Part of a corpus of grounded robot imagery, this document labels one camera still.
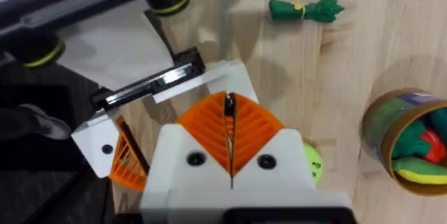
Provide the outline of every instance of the wood grain surface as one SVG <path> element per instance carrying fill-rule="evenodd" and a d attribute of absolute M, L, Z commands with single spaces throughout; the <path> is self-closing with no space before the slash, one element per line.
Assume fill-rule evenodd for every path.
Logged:
<path fill-rule="evenodd" d="M 346 10 L 333 24 L 273 24 L 268 1 L 191 0 L 163 27 L 177 51 L 197 45 L 206 62 L 243 60 L 260 104 L 323 154 L 318 187 L 347 191 L 361 223 L 447 223 L 447 197 L 403 191 L 361 149 L 359 135 L 367 106 L 386 91 L 447 96 L 447 0 L 340 0 Z M 199 88 L 122 108 L 149 161 L 160 126 L 206 94 Z M 138 210 L 138 200 L 115 188 L 117 210 Z"/>

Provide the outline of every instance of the green toy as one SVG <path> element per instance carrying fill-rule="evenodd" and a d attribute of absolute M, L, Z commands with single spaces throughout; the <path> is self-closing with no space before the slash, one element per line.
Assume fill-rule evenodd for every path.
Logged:
<path fill-rule="evenodd" d="M 425 131 L 425 125 L 421 120 L 415 120 L 407 126 L 394 146 L 393 159 L 410 156 L 425 157 L 432 147 L 430 143 L 420 138 Z"/>
<path fill-rule="evenodd" d="M 313 146 L 305 143 L 305 153 L 309 162 L 310 172 L 315 182 L 318 182 L 323 176 L 323 159 Z"/>
<path fill-rule="evenodd" d="M 334 22 L 335 15 L 344 8 L 337 4 L 338 0 L 320 0 L 318 3 L 293 3 L 287 1 L 270 0 L 269 8 L 272 20 L 315 20 L 322 23 Z"/>
<path fill-rule="evenodd" d="M 420 158 L 406 157 L 394 160 L 393 170 L 408 181 L 420 184 L 447 184 L 447 168 Z"/>
<path fill-rule="evenodd" d="M 447 108 L 434 110 L 428 114 L 433 128 L 444 144 L 447 144 Z"/>

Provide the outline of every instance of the yellow rubber band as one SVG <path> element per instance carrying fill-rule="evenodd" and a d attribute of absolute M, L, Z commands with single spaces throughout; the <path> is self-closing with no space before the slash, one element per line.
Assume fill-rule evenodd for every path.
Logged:
<path fill-rule="evenodd" d="M 171 13 L 175 10 L 177 10 L 178 8 L 182 7 L 188 0 L 181 0 L 179 3 L 175 4 L 174 6 L 171 6 L 169 8 L 162 8 L 162 9 L 154 9 L 153 11 L 156 14 L 166 14 L 166 13 Z"/>
<path fill-rule="evenodd" d="M 64 43 L 62 41 L 59 42 L 59 44 L 46 56 L 44 56 L 43 58 L 31 62 L 31 63 L 25 63 L 23 64 L 25 67 L 37 67 L 40 66 L 46 62 L 48 62 L 49 60 L 51 60 L 53 57 L 55 57 L 59 51 L 62 49 L 62 47 L 64 46 Z"/>
<path fill-rule="evenodd" d="M 306 13 L 306 6 L 302 6 L 302 15 L 301 15 L 301 20 L 303 20 L 305 18 L 305 13 Z"/>
<path fill-rule="evenodd" d="M 293 9 L 294 10 L 300 10 L 302 9 L 302 14 L 301 14 L 301 20 L 305 17 L 305 13 L 306 13 L 306 6 L 302 3 L 293 3 L 291 2 L 291 4 L 293 5 Z"/>

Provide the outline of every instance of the orange mesh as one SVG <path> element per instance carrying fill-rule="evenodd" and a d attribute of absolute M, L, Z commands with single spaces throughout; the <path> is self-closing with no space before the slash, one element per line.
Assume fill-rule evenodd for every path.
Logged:
<path fill-rule="evenodd" d="M 233 176 L 284 127 L 266 109 L 244 96 L 235 94 L 235 104 Z"/>
<path fill-rule="evenodd" d="M 149 165 L 122 117 L 117 119 L 117 125 L 120 134 L 109 178 L 123 186 L 143 192 Z"/>
<path fill-rule="evenodd" d="M 212 94 L 189 108 L 177 121 L 203 148 L 230 172 L 224 91 Z"/>

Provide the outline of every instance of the red toy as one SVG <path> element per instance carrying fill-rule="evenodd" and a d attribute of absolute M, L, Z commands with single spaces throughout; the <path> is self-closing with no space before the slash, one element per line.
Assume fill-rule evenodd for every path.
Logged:
<path fill-rule="evenodd" d="M 419 136 L 422 140 L 432 145 L 428 154 L 424 157 L 426 161 L 439 164 L 441 159 L 446 157 L 446 146 L 439 139 L 433 130 L 427 129 L 424 134 Z"/>

